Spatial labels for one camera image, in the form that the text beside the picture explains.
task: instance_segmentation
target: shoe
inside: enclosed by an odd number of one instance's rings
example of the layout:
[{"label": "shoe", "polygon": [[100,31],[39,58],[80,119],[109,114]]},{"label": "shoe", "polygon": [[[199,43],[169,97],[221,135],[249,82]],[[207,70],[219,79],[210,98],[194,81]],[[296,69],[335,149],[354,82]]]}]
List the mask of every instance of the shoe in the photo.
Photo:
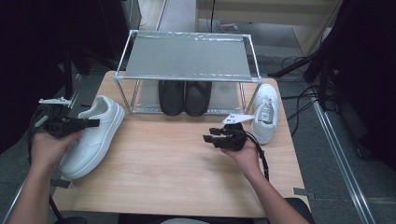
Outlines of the shoe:
[{"label": "shoe", "polygon": [[114,133],[125,116],[113,100],[98,95],[91,109],[78,114],[79,119],[99,119],[99,127],[87,128],[62,157],[59,169],[68,179],[80,178],[93,170],[106,155]]},{"label": "shoe", "polygon": [[279,111],[276,89],[270,84],[262,84],[253,100],[255,118],[250,132],[260,144],[271,141],[277,125]]},{"label": "shoe", "polygon": [[186,83],[185,111],[188,115],[199,117],[209,106],[212,82],[188,81]]},{"label": "shoe", "polygon": [[158,82],[161,111],[168,116],[176,116],[184,107],[184,81]]}]

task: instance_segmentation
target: person's left arm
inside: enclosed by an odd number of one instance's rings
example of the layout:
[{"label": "person's left arm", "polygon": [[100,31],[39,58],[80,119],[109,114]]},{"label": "person's left arm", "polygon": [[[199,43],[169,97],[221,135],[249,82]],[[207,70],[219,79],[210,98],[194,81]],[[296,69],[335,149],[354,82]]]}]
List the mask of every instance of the person's left arm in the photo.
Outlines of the person's left arm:
[{"label": "person's left arm", "polygon": [[57,139],[48,133],[35,135],[32,144],[32,164],[20,198],[8,223],[48,223],[50,180],[67,146],[80,138],[82,132]]}]

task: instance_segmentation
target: shelf top panel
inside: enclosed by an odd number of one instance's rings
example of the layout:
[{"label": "shelf top panel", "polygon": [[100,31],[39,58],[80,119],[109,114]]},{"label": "shelf top panel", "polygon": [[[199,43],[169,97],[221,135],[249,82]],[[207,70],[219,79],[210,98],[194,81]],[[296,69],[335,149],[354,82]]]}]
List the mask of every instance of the shelf top panel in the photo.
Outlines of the shelf top panel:
[{"label": "shelf top panel", "polygon": [[124,78],[260,82],[250,43],[250,35],[136,31]]}]

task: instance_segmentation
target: person's right arm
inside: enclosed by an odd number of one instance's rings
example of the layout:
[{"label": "person's right arm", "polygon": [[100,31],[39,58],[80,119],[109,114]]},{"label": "person's right arm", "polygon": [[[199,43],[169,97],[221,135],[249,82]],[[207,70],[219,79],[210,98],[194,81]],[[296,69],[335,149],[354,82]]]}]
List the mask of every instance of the person's right arm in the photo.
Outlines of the person's right arm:
[{"label": "person's right arm", "polygon": [[239,151],[228,149],[222,149],[221,151],[235,161],[245,178],[254,188],[262,208],[272,224],[308,223],[264,177],[253,142],[247,140],[244,147]]}]

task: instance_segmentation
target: person's left hand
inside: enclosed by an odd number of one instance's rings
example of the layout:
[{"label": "person's left hand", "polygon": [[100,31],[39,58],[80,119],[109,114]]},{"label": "person's left hand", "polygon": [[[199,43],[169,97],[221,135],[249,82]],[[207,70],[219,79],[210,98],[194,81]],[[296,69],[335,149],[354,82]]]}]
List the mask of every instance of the person's left hand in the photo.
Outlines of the person's left hand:
[{"label": "person's left hand", "polygon": [[47,132],[37,133],[32,142],[32,168],[52,174],[70,143],[81,136],[82,131],[63,138],[53,137]]}]

